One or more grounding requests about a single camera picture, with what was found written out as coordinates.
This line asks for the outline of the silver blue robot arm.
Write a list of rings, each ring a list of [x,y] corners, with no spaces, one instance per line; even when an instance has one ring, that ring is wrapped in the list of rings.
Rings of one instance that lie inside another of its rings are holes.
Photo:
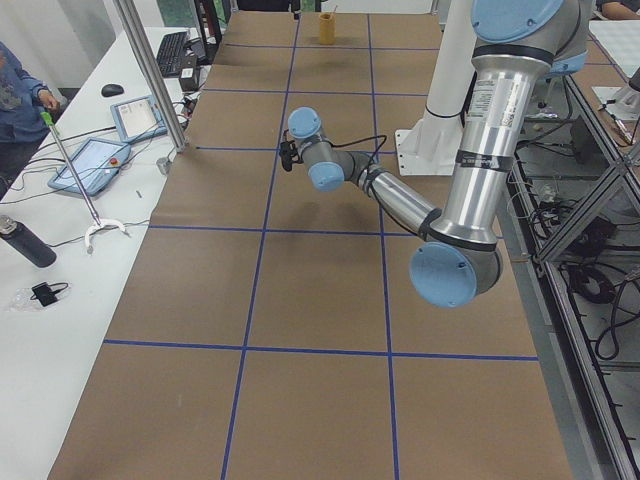
[[[452,52],[457,25],[473,67],[472,88],[456,91],[463,121],[446,204],[438,208],[378,164],[342,151],[325,135],[318,113],[294,110],[280,144],[282,166],[302,164],[313,186],[333,191],[350,182],[400,226],[422,240],[410,262],[415,290],[429,303],[455,308],[491,289],[502,271],[493,230],[501,189],[536,82],[574,73],[586,59],[589,1],[453,2],[441,51]]]

